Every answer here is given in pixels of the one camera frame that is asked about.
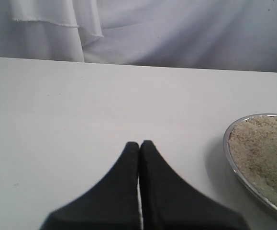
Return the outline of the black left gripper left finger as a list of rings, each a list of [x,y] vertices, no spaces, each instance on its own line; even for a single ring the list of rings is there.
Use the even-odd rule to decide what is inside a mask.
[[[107,174],[85,194],[51,212],[43,230],[139,230],[139,145],[127,142]]]

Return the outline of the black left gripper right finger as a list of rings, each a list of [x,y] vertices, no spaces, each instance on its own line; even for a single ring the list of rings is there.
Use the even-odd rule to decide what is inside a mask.
[[[139,183],[145,230],[244,230],[237,213],[203,195],[145,140],[139,152]]]

